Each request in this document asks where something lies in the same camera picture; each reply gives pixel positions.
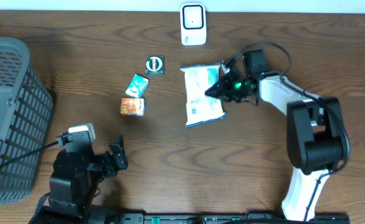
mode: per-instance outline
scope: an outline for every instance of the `wooden surface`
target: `wooden surface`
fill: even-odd
[[[347,212],[365,223],[365,15],[208,13],[207,43],[180,43],[179,13],[0,12],[0,36],[23,40],[32,68],[57,94],[49,141],[91,122],[103,152],[123,133],[128,170],[106,179],[94,204],[148,213],[273,210],[290,183],[286,118],[272,105],[223,103],[228,116],[187,129],[181,65],[229,58],[246,44],[272,40],[293,57],[288,76],[318,95],[340,99],[351,140],[347,168],[326,183],[319,212]],[[266,48],[270,65],[286,59]],[[121,116],[120,102],[148,55],[165,56],[151,77],[144,117]],[[49,191],[60,149],[44,152],[32,194],[0,207],[0,223],[27,223]]]

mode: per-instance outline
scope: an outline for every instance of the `green light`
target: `green light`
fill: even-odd
[[[234,85],[234,88],[238,89],[238,88],[240,88],[240,86],[242,86],[242,83],[237,83],[237,84]]]

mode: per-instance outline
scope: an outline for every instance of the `white pouch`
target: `white pouch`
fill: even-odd
[[[205,96],[205,91],[218,81],[221,64],[182,66],[187,88],[187,128],[223,119],[221,100]]]

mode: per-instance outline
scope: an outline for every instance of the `logo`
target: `logo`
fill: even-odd
[[[163,62],[159,57],[150,57],[146,62],[146,68],[151,72],[157,72],[163,67]]]

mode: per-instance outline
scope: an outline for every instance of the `small box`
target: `small box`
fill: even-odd
[[[164,56],[148,56],[145,58],[146,75],[164,75]]]
[[[145,100],[143,98],[121,98],[120,113],[122,115],[143,116]]]
[[[143,96],[148,84],[149,80],[147,78],[135,74],[126,90],[126,94],[131,97],[140,98]]]

